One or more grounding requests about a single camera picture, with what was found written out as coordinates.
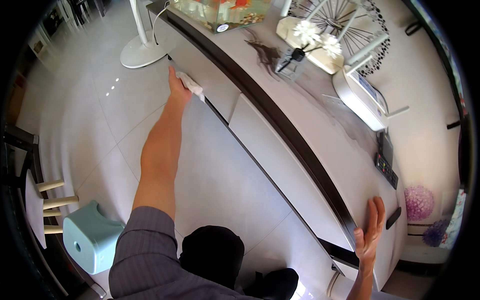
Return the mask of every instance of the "light blue plastic stool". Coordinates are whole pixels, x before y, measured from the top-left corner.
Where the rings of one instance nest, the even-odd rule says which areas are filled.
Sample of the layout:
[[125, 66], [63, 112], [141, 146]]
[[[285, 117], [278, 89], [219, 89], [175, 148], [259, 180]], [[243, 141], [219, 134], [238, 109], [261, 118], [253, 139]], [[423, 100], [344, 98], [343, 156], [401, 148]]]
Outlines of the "light blue plastic stool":
[[88, 274], [112, 267], [117, 240], [125, 226], [108, 220], [92, 200], [63, 220], [63, 244], [68, 254]]

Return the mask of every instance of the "stool handle hole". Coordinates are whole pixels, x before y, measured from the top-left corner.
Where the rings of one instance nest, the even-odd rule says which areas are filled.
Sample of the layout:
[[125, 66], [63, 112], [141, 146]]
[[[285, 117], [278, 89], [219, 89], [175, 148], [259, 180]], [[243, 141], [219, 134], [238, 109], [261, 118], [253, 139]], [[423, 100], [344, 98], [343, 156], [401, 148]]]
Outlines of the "stool handle hole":
[[81, 252], [82, 249], [80, 248], [80, 245], [77, 242], [73, 243], [75, 245], [75, 249], [77, 249], [78, 252]]

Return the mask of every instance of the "chair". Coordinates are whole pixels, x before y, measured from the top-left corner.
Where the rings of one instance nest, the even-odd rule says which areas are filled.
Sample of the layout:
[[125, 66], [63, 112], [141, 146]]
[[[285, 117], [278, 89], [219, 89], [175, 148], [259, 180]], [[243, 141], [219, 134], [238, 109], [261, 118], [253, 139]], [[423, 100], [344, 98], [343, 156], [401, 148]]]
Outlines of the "chair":
[[59, 210], [52, 210], [51, 208], [76, 203], [78, 202], [78, 196], [44, 200], [40, 193], [64, 185], [63, 180], [35, 184], [32, 172], [28, 170], [26, 173], [25, 212], [33, 233], [42, 245], [43, 249], [45, 249], [47, 248], [45, 235], [62, 233], [63, 229], [60, 225], [45, 225], [43, 223], [43, 218], [46, 216], [60, 216], [61, 214]]
[[73, 260], [87, 273], [97, 274], [112, 267], [117, 240], [125, 226], [108, 220], [92, 200], [63, 220], [63, 244]]

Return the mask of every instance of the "remote control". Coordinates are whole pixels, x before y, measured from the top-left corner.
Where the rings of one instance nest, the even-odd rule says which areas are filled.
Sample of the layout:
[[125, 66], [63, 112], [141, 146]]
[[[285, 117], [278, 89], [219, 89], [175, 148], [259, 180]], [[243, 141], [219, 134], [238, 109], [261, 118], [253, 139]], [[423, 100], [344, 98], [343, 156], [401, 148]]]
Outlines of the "remote control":
[[388, 182], [396, 189], [396, 184], [398, 183], [398, 176], [393, 172], [392, 167], [388, 164], [386, 159], [380, 154], [375, 155], [375, 166], [380, 172], [387, 178]]

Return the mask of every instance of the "power cord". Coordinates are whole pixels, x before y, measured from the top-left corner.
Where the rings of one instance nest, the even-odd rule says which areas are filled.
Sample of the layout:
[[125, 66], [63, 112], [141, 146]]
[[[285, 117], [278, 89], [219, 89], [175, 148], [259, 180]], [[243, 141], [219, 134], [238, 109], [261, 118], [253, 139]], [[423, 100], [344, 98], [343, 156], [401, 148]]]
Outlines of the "power cord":
[[167, 6], [170, 5], [170, 1], [167, 1], [165, 2], [165, 5], [163, 7], [163, 9], [156, 15], [155, 19], [153, 20], [153, 25], [152, 25], [152, 42], [154, 42], [155, 44], [157, 44], [157, 42], [155, 41], [155, 22], [156, 20], [158, 19], [158, 17], [167, 9]]

